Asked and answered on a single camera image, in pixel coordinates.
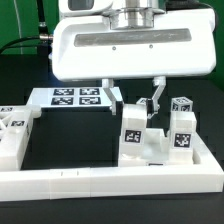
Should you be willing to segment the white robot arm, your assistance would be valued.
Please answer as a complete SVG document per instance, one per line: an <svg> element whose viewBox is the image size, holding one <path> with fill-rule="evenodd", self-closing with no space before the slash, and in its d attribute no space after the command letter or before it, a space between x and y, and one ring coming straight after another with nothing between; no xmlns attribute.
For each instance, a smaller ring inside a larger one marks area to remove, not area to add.
<svg viewBox="0 0 224 224"><path fill-rule="evenodd" d="M215 10L198 0L58 0L52 70L61 81L149 78L157 87L148 115L168 77L203 76L216 66Z"/></svg>

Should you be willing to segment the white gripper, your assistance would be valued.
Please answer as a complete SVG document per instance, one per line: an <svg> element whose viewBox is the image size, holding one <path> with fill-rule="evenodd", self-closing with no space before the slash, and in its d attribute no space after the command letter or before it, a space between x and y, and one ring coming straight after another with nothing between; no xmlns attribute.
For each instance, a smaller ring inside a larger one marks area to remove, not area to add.
<svg viewBox="0 0 224 224"><path fill-rule="evenodd" d="M149 29L112 30L101 15L66 18L54 31L53 74L61 81L103 79L113 116L122 106L113 79L155 77L147 100L151 119L160 109L166 77L207 75L215 68L214 28L211 9L169 11L155 16Z"/></svg>

